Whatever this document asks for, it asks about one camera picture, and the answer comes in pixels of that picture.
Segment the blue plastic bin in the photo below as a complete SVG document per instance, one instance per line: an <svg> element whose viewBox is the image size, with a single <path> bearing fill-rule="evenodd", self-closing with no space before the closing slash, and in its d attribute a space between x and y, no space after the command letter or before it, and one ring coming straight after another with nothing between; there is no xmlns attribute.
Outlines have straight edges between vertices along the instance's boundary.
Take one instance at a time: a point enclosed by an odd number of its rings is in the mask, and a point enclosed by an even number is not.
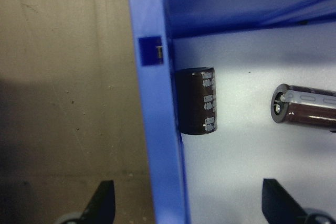
<svg viewBox="0 0 336 224"><path fill-rule="evenodd" d="M336 18L336 0L129 1L156 223L191 223L183 144L176 127L173 40L327 23Z"/></svg>

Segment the black plastic part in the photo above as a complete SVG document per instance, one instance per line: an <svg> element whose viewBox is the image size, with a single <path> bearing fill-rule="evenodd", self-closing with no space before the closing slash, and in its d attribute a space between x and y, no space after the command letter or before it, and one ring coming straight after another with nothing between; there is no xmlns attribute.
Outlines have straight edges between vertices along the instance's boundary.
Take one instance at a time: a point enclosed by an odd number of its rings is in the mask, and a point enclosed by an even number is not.
<svg viewBox="0 0 336 224"><path fill-rule="evenodd" d="M307 213L277 182L264 179L261 208L270 224L304 224Z"/></svg>
<svg viewBox="0 0 336 224"><path fill-rule="evenodd" d="M201 135L214 132L216 85L213 68L188 68L175 73L178 128L182 133Z"/></svg>
<svg viewBox="0 0 336 224"><path fill-rule="evenodd" d="M112 224L115 213L114 183L102 181L79 219L62 224Z"/></svg>

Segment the electrolytic capacitor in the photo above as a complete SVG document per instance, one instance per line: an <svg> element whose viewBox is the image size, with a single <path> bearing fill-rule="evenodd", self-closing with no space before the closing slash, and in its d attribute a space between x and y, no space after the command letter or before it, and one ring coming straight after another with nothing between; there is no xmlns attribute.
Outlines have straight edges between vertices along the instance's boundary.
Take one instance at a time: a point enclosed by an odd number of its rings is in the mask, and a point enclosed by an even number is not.
<svg viewBox="0 0 336 224"><path fill-rule="evenodd" d="M273 94L276 123L300 123L336 130L336 92L281 84Z"/></svg>
<svg viewBox="0 0 336 224"><path fill-rule="evenodd" d="M214 132L216 85L213 68L188 68L175 74L178 128L182 133L201 135Z"/></svg>

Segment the small label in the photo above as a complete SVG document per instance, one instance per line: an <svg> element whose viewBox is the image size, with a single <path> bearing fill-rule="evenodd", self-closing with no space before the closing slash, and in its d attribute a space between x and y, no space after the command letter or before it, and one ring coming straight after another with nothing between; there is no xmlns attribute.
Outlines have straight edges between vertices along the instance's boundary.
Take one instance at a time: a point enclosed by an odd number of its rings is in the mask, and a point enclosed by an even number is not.
<svg viewBox="0 0 336 224"><path fill-rule="evenodd" d="M202 78L203 79L209 79L211 77L212 77L212 73L211 72L202 73Z"/></svg>
<svg viewBox="0 0 336 224"><path fill-rule="evenodd" d="M204 102L211 102L213 100L213 95L206 95L203 97Z"/></svg>

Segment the concrete floor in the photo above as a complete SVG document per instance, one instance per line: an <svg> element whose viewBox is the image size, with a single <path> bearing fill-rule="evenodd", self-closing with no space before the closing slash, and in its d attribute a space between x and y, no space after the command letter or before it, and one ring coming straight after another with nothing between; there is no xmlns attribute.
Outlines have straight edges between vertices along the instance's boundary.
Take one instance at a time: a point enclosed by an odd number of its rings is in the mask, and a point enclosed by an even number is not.
<svg viewBox="0 0 336 224"><path fill-rule="evenodd" d="M114 179L154 223L128 0L0 0L0 223L54 223Z"/></svg>

